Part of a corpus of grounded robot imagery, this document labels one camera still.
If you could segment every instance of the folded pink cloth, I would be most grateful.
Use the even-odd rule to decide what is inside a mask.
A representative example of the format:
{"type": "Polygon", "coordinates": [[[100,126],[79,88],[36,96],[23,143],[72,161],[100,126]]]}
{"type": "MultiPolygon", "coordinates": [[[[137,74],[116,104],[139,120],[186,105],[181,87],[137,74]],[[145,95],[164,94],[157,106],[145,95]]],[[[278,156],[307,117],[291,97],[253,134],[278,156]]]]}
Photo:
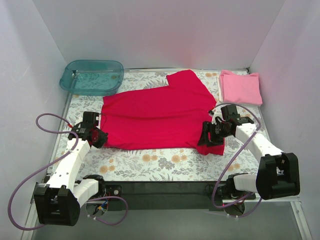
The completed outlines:
{"type": "Polygon", "coordinates": [[[256,106],[262,104],[259,73],[237,75],[231,71],[222,70],[219,81],[222,102],[256,106]]]}

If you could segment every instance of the pink cloth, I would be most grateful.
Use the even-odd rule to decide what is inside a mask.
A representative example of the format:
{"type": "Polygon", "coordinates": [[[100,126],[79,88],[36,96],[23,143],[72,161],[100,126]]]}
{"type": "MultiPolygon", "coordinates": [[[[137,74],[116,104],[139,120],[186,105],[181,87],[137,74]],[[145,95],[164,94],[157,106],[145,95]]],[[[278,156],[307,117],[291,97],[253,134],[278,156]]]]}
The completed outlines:
{"type": "Polygon", "coordinates": [[[167,77],[169,86],[127,91],[103,98],[106,147],[126,150],[195,148],[223,155],[224,145],[197,146],[215,98],[191,70],[167,77]]]}
{"type": "Polygon", "coordinates": [[[224,103],[257,106],[262,104],[259,90],[259,73],[237,75],[231,71],[222,70],[219,80],[224,103]]]}

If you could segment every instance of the red t-shirt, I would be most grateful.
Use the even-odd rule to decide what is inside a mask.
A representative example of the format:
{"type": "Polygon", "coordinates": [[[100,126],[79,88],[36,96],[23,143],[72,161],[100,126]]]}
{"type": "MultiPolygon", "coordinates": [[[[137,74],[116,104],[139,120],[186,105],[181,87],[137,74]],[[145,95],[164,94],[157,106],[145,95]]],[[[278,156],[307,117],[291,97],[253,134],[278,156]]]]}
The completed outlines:
{"type": "Polygon", "coordinates": [[[223,155],[224,145],[197,146],[216,101],[191,70],[166,76],[169,86],[103,97],[101,125],[106,147],[125,150],[195,148],[223,155]]]}

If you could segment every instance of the teal plastic bin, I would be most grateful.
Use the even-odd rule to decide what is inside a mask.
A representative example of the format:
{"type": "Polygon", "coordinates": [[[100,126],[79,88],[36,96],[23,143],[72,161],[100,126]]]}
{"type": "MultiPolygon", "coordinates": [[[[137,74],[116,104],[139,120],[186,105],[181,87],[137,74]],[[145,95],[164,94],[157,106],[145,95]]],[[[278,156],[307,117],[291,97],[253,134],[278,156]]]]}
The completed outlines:
{"type": "Polygon", "coordinates": [[[59,84],[76,95],[111,96],[123,78],[124,66],[118,61],[76,60],[66,66],[59,84]]]}

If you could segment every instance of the metal frame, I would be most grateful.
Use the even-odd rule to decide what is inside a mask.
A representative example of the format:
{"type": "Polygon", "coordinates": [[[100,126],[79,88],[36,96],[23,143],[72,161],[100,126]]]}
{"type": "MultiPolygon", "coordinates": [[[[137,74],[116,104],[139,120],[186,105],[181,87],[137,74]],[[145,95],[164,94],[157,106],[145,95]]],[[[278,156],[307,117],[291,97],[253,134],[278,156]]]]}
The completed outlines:
{"type": "MultiPolygon", "coordinates": [[[[185,68],[152,68],[152,69],[146,68],[146,69],[127,69],[125,71],[128,71],[128,72],[175,72],[175,71],[181,71],[181,70],[186,70],[186,69],[185,68]]],[[[212,71],[212,69],[203,69],[203,70],[193,69],[193,71],[203,72],[203,71],[212,71]]],[[[245,71],[245,69],[234,69],[234,71],[245,71]]],[[[64,109],[62,112],[62,117],[64,117],[64,118],[67,116],[69,106],[71,103],[71,99],[72,99],[72,94],[68,93],[65,104],[64,104],[64,109]]],[[[264,124],[264,126],[266,126],[263,118],[261,118],[261,121],[262,121],[262,124],[264,124]]],[[[60,122],[60,125],[58,128],[59,131],[63,130],[64,124],[65,123],[63,121],[60,122]]],[[[267,135],[267,139],[270,140],[267,128],[265,128],[265,132],[267,135]]],[[[56,156],[60,138],[61,138],[61,135],[58,134],[56,137],[55,143],[54,143],[52,155],[51,155],[49,162],[52,162],[56,156]]],[[[51,168],[48,169],[46,175],[49,176],[52,173],[51,171],[52,171],[51,168]]],[[[250,202],[257,202],[257,201],[259,201],[259,199],[260,199],[260,196],[258,194],[256,194],[255,199],[246,199],[246,202],[249,202],[249,203],[250,202]]],[[[223,200],[223,202],[225,202],[225,203],[229,203],[232,201],[233,200],[231,200],[231,199],[230,200],[229,199],[223,200]]],[[[294,213],[294,216],[295,216],[295,219],[296,219],[299,231],[300,231],[300,234],[302,236],[302,239],[303,240],[311,240],[312,239],[307,222],[306,222],[306,219],[305,219],[305,216],[304,216],[304,213],[303,213],[303,210],[301,208],[300,198],[298,196],[270,199],[270,200],[268,200],[268,202],[290,202],[291,207],[292,207],[292,211],[294,213]]],[[[34,203],[34,200],[32,199],[30,201],[30,209],[29,209],[29,213],[28,213],[28,216],[27,216],[27,219],[25,222],[25,227],[26,228],[34,227],[36,224],[36,221],[37,221],[37,217],[38,217],[38,215],[37,215],[37,211],[36,211],[36,204],[34,203]]],[[[21,240],[31,240],[32,235],[33,235],[33,231],[24,231],[22,233],[21,240]]]]}

